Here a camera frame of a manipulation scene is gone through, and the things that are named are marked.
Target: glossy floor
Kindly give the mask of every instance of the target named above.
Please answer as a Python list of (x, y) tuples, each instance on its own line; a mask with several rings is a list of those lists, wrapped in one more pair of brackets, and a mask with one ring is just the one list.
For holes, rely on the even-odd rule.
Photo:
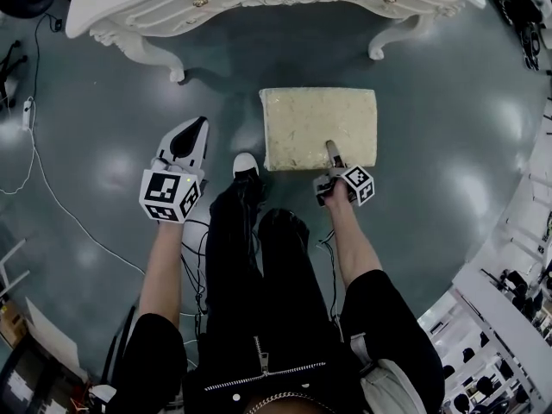
[[(65, 17), (66, 5), (57, 3), (53, 13)], [(386, 58), (374, 63), (367, 44), (387, 23), (349, 3), (233, 9), (189, 34), (154, 40), (190, 69), (184, 86), (116, 47), (87, 35), (70, 41), (44, 23), (35, 135), (52, 187), (99, 241), (144, 268), (156, 224), (140, 209), (138, 190), (166, 131), (196, 116), (210, 120), (204, 163), (210, 182), (194, 212), (208, 220), (210, 202), (232, 179), (235, 154), (247, 150), (263, 160), (260, 89), (374, 89), (376, 196), (358, 217), (419, 316), (510, 201), (534, 145), (549, 80), (524, 68), (516, 36), (492, 6), (439, 20), (425, 36), (391, 44)], [(21, 99), (32, 92), (35, 24), (8, 20), (0, 28), (0, 50), (20, 39), (31, 58)], [(29, 139), (17, 128), (21, 106), (11, 118), (0, 112), (4, 189), (21, 182), (30, 157)], [(329, 231), (326, 212), (312, 196), (318, 172), (263, 175), (271, 192), (267, 207), (295, 210), (309, 225), (311, 258), (330, 302), (329, 260), (313, 243)], [(11, 272), (32, 271), (16, 298), (23, 304), (29, 297), (77, 342), (81, 365), (100, 373), (142, 276), (88, 239), (53, 201), (37, 166), (22, 192), (0, 196), (0, 226), (2, 253), (28, 238), (9, 265)], [(187, 226), (190, 245), (196, 247), (203, 232)], [(193, 312), (186, 282), (184, 290), (183, 311)], [(340, 303), (342, 295), (339, 287)], [(182, 318), (181, 331), (185, 340), (193, 338), (191, 318)]]

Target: person's arm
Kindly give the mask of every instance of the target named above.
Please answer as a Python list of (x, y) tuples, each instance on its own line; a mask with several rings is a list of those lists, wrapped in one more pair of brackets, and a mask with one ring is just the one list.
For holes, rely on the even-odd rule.
[(337, 257), (347, 288), (362, 274), (381, 270), (380, 260), (356, 220), (344, 181), (337, 181), (333, 193), (325, 198), (325, 203), (336, 232)]
[(157, 414), (174, 399), (186, 370), (177, 330), (183, 224), (160, 223), (140, 295), (139, 318), (125, 349), (107, 414)]
[[(395, 362), (414, 385), (428, 414), (437, 414), (445, 387), (437, 352), (382, 271), (378, 255), (348, 202), (343, 181), (337, 181), (325, 202), (336, 231), (337, 255), (347, 288), (340, 317), (346, 343), (363, 335), (365, 357)], [(364, 363), (359, 365), (359, 369), (363, 367)]]
[(184, 225), (160, 223), (149, 255), (139, 314), (157, 314), (178, 328), (181, 296), (180, 243)]

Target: carved table leg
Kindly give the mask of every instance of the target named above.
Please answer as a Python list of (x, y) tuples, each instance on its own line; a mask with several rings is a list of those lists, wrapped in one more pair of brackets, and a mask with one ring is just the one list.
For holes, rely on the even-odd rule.
[(105, 46), (116, 44), (127, 57), (137, 63), (168, 67), (172, 82), (178, 83), (184, 80), (184, 66), (179, 57), (151, 45), (137, 32), (128, 31), (113, 22), (102, 20), (92, 26), (90, 35)]
[(377, 34), (368, 46), (368, 55), (372, 60), (382, 60), (384, 57), (381, 48), (387, 43), (416, 37), (427, 31), (433, 24), (434, 14), (412, 16), (399, 24), (395, 24)]

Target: white sneaker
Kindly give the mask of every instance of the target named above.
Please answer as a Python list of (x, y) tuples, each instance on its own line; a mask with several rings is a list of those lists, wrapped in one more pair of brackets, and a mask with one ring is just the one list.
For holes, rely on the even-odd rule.
[(232, 169), (234, 178), (238, 172), (246, 172), (251, 169), (255, 169), (257, 175), (259, 174), (259, 166), (257, 165), (257, 161), (252, 154), (243, 152), (234, 158), (234, 168)]

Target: person's hand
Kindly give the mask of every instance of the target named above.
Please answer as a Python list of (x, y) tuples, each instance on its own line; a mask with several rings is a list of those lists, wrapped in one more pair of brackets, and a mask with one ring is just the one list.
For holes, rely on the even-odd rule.
[(347, 183), (338, 179), (334, 190), (324, 197), (324, 203), (330, 210), (336, 209), (340, 205), (349, 204)]

